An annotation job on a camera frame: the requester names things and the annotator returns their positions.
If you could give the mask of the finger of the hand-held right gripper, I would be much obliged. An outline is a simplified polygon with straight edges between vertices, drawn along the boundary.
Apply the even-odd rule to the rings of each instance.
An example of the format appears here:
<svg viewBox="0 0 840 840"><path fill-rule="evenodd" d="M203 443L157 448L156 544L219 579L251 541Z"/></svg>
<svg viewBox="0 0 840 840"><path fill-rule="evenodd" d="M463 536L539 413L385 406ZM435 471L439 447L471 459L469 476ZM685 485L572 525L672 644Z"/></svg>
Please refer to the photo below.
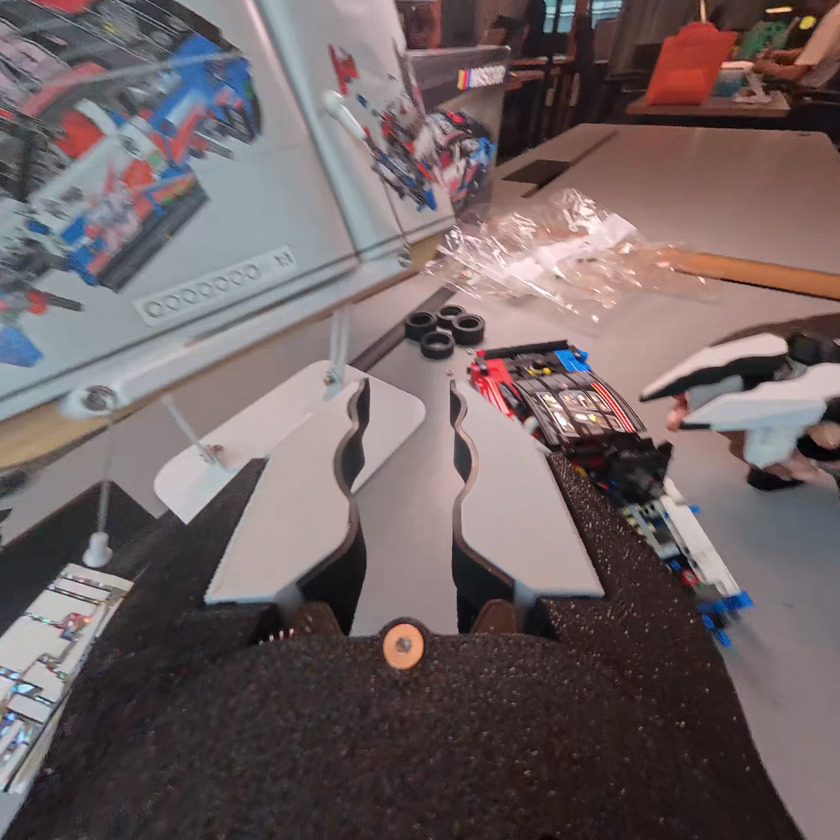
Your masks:
<svg viewBox="0 0 840 840"><path fill-rule="evenodd" d="M747 391L714 396L691 407L680 429L754 432L765 429L802 432L821 424L838 424L839 365L823 363Z"/></svg>
<svg viewBox="0 0 840 840"><path fill-rule="evenodd" d="M647 403L677 396L733 376L766 381L786 362L788 351L787 340L770 332L708 345L646 385L639 400Z"/></svg>

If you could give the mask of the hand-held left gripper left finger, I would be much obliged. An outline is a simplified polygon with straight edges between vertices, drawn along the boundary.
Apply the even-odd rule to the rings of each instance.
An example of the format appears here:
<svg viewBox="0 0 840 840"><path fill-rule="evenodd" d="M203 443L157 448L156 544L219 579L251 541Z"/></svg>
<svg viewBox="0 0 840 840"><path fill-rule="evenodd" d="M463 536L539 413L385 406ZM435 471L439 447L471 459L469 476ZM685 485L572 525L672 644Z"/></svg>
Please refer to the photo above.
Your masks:
<svg viewBox="0 0 840 840"><path fill-rule="evenodd" d="M205 592L207 606L267 606L290 625L301 607L322 603L350 634L366 573L352 488L365 465L369 379L336 403L336 412L310 415L270 452Z"/></svg>

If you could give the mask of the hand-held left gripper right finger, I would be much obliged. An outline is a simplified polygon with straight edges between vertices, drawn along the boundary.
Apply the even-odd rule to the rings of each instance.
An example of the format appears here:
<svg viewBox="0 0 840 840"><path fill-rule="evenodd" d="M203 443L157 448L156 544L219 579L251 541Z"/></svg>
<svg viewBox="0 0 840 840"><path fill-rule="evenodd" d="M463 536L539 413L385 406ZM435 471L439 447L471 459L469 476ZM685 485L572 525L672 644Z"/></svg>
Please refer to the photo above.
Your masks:
<svg viewBox="0 0 840 840"><path fill-rule="evenodd" d="M449 383L454 465L451 571L458 630L501 601L521 629L541 600L601 600L604 586L555 478L549 450L470 385Z"/></svg>

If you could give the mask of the toy brick race car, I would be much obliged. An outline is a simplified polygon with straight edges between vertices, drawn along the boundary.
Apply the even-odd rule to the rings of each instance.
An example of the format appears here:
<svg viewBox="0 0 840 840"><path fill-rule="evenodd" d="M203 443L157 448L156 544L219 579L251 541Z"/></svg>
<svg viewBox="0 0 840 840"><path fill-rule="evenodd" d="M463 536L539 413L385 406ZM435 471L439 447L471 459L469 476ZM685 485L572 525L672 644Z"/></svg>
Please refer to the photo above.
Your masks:
<svg viewBox="0 0 840 840"><path fill-rule="evenodd" d="M468 383L571 466L620 511L689 594L723 648L753 606L668 477L673 446L657 444L623 397L566 340L478 350Z"/></svg>

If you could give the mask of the grey desk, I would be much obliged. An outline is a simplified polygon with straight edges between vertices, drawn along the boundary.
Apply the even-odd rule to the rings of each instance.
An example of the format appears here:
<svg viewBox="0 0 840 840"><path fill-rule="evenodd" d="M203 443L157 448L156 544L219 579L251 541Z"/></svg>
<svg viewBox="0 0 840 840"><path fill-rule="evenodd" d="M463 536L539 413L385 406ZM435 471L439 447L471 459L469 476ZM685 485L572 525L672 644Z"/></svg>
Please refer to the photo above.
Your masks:
<svg viewBox="0 0 840 840"><path fill-rule="evenodd" d="M432 296L439 284L415 276L353 308L351 358ZM643 295L607 313L602 330L581 332L577 319L531 301L462 305L486 319L490 346L570 339L595 371L635 406L641 388L689 354L754 323L833 312L837 304L718 283L711 301ZM260 345L179 388L175 404L196 431L212 431L292 373L321 359L329 325L317 322ZM418 619L453 633L451 516L461 483L453 465L453 430L442 363L406 342L371 373L418 396L424 424L359 493L368 550L367 575L353 635L368 636L393 618ZM838 838L838 501L829 479L765 495L723 439L688 432L671 437L672 476L737 581L754 601L722 651L763 762L806 838ZM165 512L152 490L157 470L186 445L154 404L114 429L110 477L156 518ZM4 499L12 514L5 540L63 507L101 476L100 437L39 470Z"/></svg>

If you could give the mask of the person's right hand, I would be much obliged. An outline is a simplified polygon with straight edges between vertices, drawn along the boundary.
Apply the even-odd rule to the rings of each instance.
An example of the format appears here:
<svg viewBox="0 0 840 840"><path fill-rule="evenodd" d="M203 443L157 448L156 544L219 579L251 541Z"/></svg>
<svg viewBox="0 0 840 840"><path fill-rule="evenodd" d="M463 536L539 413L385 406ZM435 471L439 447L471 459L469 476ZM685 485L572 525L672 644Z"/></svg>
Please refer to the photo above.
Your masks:
<svg viewBox="0 0 840 840"><path fill-rule="evenodd" d="M794 489L804 485L828 487L831 480L839 491L839 460L814 460L801 454L794 454L787 461L763 468L771 476L771 485L782 489Z"/></svg>

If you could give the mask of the white book stand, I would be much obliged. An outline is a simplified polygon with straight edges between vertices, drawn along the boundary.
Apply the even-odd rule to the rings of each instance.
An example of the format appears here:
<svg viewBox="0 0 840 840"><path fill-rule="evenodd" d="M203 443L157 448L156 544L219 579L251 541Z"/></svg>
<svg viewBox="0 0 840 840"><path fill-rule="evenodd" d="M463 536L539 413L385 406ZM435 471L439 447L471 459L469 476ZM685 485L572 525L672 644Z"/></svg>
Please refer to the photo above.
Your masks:
<svg viewBox="0 0 840 840"><path fill-rule="evenodd" d="M313 418L338 412L361 379L347 364L350 308L412 264L412 247L451 220L439 192L425 112L403 89L379 101L322 91L313 142L248 153L213 176L214 202L141 270L133 320L109 337L136 339L95 365L61 399L68 422L104 425L279 333L331 314L329 357L311 363L178 455L155 479L158 498L189 522L241 466L267 456Z"/></svg>

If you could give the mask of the grey table with wooden edge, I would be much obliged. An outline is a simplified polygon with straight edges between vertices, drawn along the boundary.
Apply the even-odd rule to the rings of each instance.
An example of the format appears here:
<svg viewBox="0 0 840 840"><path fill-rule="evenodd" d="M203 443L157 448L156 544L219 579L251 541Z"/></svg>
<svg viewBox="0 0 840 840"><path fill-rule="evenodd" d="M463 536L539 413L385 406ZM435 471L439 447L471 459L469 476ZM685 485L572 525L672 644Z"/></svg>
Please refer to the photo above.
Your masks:
<svg viewBox="0 0 840 840"><path fill-rule="evenodd" d="M839 157L822 133L583 123L500 166L492 206L564 188L698 274L838 302Z"/></svg>

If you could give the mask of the clear plastic bags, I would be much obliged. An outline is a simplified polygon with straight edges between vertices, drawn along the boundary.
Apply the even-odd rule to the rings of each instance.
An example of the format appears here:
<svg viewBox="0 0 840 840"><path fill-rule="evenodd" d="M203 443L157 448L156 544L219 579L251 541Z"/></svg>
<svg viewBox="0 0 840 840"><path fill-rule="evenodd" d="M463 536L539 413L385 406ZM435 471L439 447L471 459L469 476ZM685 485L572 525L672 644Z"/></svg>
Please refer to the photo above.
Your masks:
<svg viewBox="0 0 840 840"><path fill-rule="evenodd" d="M552 308L592 332L646 300L719 298L712 279L678 267L677 247L570 188L458 222L423 273L477 301Z"/></svg>

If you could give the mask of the folded sticker sheets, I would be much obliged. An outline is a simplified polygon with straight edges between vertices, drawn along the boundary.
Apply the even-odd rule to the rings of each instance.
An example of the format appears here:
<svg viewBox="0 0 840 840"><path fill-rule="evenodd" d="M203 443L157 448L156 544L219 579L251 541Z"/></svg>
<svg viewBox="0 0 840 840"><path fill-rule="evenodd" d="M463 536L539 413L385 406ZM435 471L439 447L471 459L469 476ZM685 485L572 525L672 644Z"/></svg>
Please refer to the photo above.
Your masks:
<svg viewBox="0 0 840 840"><path fill-rule="evenodd" d="M71 563L2 635L2 797L28 792L92 646L132 588Z"/></svg>

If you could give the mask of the orange plastic bin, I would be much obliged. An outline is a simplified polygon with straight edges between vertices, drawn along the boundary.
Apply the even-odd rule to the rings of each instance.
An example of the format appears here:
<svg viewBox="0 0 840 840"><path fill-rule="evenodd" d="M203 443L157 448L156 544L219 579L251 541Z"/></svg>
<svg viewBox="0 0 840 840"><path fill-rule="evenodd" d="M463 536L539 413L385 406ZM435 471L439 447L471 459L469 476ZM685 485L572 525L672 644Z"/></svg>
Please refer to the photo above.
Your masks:
<svg viewBox="0 0 840 840"><path fill-rule="evenodd" d="M719 30L709 22L695 22L667 37L646 89L646 104L701 105L709 98L721 65L728 60L738 36L735 31Z"/></svg>

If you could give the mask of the building instruction booklet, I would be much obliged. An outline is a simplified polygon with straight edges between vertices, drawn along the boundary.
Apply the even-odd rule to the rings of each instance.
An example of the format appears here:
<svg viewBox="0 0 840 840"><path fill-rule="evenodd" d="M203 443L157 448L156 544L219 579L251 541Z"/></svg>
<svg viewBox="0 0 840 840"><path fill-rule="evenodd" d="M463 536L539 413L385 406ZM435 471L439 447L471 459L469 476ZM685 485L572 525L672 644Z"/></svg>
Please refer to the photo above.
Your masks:
<svg viewBox="0 0 840 840"><path fill-rule="evenodd" d="M2 2L2 419L454 220L394 2Z"/></svg>

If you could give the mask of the toy car set box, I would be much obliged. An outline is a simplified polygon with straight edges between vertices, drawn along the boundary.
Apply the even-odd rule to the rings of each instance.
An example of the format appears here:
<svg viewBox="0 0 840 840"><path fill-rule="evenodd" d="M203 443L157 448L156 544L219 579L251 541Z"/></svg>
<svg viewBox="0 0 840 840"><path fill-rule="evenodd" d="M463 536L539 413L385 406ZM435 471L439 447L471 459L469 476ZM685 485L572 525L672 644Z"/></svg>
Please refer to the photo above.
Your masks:
<svg viewBox="0 0 840 840"><path fill-rule="evenodd" d="M410 49L437 154L436 173L455 218L490 201L511 51L506 46Z"/></svg>

